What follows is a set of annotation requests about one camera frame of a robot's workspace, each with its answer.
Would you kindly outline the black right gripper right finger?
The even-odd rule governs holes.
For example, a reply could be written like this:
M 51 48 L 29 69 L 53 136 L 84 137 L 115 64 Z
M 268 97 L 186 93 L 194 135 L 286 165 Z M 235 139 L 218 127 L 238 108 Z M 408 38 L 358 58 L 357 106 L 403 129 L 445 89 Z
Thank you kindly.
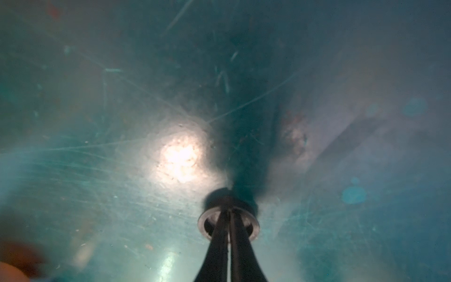
M 241 214 L 230 212 L 231 281 L 267 282 L 251 246 Z

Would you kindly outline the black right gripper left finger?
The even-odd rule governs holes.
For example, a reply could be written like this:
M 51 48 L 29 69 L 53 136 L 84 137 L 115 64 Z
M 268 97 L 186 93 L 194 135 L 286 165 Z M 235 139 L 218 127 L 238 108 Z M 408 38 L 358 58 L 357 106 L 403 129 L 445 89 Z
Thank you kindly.
M 229 212 L 219 214 L 206 258 L 195 282 L 226 282 L 229 244 Z

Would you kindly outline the black round plug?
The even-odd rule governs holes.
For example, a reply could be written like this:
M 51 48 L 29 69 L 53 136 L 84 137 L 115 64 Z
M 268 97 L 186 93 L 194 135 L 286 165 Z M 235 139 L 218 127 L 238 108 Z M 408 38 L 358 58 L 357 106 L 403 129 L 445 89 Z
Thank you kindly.
M 260 224 L 257 220 L 258 207 L 253 197 L 230 188 L 220 188 L 209 193 L 203 202 L 204 211 L 199 217 L 197 227 L 200 233 L 211 240 L 218 218 L 224 207 L 233 207 L 241 213 L 244 227 L 250 242 L 260 234 Z

